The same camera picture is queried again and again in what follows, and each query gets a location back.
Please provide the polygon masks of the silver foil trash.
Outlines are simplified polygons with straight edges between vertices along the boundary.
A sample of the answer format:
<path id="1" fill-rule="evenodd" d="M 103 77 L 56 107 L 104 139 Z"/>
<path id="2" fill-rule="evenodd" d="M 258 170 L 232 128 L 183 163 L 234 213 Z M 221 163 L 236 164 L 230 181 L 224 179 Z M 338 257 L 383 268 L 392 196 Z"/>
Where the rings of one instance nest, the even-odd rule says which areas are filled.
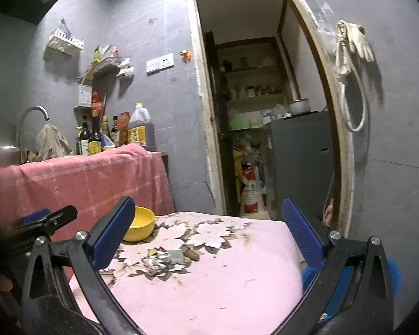
<path id="1" fill-rule="evenodd" d="M 165 251 L 158 251 L 153 255 L 146 256 L 142 258 L 141 263 L 146 272 L 154 277 L 173 269 L 172 258 Z"/>

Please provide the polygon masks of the pale green paper scrap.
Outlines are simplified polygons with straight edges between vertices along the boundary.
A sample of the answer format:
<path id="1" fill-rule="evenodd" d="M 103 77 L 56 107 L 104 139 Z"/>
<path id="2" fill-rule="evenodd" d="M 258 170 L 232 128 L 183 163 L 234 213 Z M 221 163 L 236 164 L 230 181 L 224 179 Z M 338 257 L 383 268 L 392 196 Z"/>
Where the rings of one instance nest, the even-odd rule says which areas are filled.
<path id="1" fill-rule="evenodd" d="M 171 264 L 179 264 L 185 262 L 185 255 L 181 250 L 167 250 L 166 254 L 169 256 Z"/>

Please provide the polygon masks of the brown vegetable peel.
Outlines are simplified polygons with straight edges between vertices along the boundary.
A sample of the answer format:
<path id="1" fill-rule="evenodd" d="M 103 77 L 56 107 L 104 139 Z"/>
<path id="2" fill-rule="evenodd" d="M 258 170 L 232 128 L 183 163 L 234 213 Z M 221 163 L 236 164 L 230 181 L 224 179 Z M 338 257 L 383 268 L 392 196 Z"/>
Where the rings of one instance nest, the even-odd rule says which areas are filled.
<path id="1" fill-rule="evenodd" d="M 188 246 L 182 246 L 181 251 L 184 257 L 188 258 L 190 261 L 198 262 L 200 260 L 199 253 Z"/>

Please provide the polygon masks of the blue plastic basin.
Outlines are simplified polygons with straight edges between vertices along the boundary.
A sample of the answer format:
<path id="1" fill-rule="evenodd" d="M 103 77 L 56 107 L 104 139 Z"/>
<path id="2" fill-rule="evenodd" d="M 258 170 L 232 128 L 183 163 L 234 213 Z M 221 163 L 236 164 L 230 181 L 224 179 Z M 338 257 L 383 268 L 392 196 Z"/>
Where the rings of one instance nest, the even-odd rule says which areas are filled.
<path id="1" fill-rule="evenodd" d="M 402 285 L 402 278 L 397 264 L 391 259 L 387 260 L 388 269 L 393 282 L 393 297 L 397 297 Z M 314 277 L 317 275 L 316 269 L 306 266 L 301 270 L 303 279 L 303 290 L 306 291 Z M 340 281 L 334 291 L 332 299 L 325 308 L 317 324 L 328 321 L 333 315 L 336 315 L 341 309 L 341 300 L 347 295 L 350 289 L 350 283 L 353 279 L 353 267 L 346 267 L 341 275 Z"/>

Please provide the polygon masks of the beige rag at sink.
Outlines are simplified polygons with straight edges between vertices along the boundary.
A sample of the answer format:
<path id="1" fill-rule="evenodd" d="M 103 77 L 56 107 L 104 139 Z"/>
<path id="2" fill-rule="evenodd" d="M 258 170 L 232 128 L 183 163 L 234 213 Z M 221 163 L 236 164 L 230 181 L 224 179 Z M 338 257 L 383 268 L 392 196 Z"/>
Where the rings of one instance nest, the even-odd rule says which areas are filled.
<path id="1" fill-rule="evenodd" d="M 36 150 L 37 161 L 66 157 L 72 153 L 72 148 L 64 134 L 51 124 L 45 124 L 36 135 Z"/>

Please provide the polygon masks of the chrome sink faucet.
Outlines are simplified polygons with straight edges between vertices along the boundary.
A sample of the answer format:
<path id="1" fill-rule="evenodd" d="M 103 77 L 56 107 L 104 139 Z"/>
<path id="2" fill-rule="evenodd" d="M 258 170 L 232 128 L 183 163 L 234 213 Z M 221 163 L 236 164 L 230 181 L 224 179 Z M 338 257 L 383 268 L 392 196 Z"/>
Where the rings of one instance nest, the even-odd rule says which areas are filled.
<path id="1" fill-rule="evenodd" d="M 18 148 L 20 151 L 20 163 L 28 162 L 28 151 L 35 149 L 35 136 L 37 135 L 37 123 L 35 113 L 40 113 L 44 121 L 50 120 L 50 114 L 42 105 L 33 105 L 26 108 L 19 117 L 18 124 Z"/>

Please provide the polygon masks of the pink floral table cloth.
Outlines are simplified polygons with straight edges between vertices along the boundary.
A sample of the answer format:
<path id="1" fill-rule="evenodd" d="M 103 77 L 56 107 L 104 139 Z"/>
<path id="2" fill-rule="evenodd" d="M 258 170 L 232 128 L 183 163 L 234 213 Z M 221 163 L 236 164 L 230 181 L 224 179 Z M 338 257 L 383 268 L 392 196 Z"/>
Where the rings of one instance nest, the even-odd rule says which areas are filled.
<path id="1" fill-rule="evenodd" d="M 182 246 L 200 260 L 146 272 L 142 258 Z M 198 212 L 158 217 L 152 237 L 121 245 L 100 276 L 146 334 L 271 334 L 303 294 L 284 222 Z"/>

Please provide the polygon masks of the grey refrigerator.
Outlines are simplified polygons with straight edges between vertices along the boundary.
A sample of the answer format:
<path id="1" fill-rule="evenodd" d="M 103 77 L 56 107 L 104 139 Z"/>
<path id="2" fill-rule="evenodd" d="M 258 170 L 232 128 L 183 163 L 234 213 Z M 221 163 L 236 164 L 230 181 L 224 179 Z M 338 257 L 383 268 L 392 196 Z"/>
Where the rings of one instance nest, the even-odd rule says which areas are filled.
<path id="1" fill-rule="evenodd" d="M 305 215 L 321 219 L 334 174 L 328 112 L 277 119 L 262 127 L 266 206 L 281 221 L 283 200 L 290 197 Z"/>

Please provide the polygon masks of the red white sack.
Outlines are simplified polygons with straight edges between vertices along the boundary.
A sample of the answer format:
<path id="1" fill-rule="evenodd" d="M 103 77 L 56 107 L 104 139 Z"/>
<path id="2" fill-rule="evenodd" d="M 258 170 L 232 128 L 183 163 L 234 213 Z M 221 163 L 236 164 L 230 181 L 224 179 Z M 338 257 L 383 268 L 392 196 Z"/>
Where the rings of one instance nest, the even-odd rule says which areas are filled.
<path id="1" fill-rule="evenodd" d="M 241 173 L 241 214 L 263 212 L 266 209 L 263 186 L 257 165 L 245 163 Z"/>

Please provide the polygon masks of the large oil jug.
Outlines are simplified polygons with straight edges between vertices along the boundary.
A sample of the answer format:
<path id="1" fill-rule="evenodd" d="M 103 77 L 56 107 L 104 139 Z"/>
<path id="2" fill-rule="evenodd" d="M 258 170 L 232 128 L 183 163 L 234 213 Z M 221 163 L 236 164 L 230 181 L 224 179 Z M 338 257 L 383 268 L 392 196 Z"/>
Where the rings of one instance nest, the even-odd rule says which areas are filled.
<path id="1" fill-rule="evenodd" d="M 155 128 L 148 109 L 138 102 L 127 127 L 129 144 L 139 144 L 148 151 L 156 151 Z"/>

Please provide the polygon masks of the metal pot on fridge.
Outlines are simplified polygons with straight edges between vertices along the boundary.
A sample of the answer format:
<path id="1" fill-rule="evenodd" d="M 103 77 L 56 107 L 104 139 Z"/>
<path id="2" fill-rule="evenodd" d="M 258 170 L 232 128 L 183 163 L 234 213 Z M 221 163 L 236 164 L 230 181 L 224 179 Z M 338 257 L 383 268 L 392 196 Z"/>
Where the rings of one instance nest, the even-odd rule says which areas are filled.
<path id="1" fill-rule="evenodd" d="M 310 100 L 308 98 L 293 100 L 289 103 L 288 107 L 292 116 L 299 116 L 311 112 Z"/>

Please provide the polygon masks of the cream rubber gloves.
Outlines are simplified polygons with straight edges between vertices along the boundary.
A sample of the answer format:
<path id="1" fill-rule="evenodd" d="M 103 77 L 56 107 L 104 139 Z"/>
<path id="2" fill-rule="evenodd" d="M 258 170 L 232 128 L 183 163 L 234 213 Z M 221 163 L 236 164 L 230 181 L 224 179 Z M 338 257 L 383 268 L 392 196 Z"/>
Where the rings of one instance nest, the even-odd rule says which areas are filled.
<path id="1" fill-rule="evenodd" d="M 336 33 L 335 67 L 337 78 L 342 82 L 353 72 L 352 54 L 357 54 L 360 59 L 368 63 L 375 62 L 375 56 L 362 25 L 339 20 Z"/>

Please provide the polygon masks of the wall shelf with packets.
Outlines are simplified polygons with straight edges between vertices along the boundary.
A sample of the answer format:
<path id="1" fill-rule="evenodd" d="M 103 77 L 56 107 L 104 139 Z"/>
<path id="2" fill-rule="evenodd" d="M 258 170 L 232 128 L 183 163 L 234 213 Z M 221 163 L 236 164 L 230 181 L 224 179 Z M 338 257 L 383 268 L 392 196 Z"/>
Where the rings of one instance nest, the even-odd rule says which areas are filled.
<path id="1" fill-rule="evenodd" d="M 93 60 L 87 66 L 85 75 L 77 78 L 77 83 L 92 85 L 94 80 L 109 74 L 115 74 L 120 79 L 131 79 L 135 74 L 131 59 L 123 58 L 114 44 L 94 49 Z"/>

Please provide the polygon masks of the white wall switch plate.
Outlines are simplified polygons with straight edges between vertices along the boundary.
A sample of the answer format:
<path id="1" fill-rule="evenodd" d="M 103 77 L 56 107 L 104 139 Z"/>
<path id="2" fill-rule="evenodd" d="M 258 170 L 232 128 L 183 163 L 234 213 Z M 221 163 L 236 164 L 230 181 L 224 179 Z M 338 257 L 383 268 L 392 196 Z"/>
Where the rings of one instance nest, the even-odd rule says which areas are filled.
<path id="1" fill-rule="evenodd" d="M 150 59 L 146 62 L 146 74 L 151 75 L 174 66 L 174 53 Z"/>

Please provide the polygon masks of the orange wall hook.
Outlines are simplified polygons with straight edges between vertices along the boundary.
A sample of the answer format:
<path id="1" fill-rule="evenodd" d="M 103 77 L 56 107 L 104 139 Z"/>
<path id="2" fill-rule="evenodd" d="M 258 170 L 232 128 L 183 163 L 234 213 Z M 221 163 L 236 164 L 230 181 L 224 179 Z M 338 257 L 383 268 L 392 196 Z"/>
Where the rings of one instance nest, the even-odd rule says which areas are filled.
<path id="1" fill-rule="evenodd" d="M 183 49 L 180 51 L 180 56 L 185 64 L 190 63 L 193 57 L 192 52 L 188 49 Z"/>

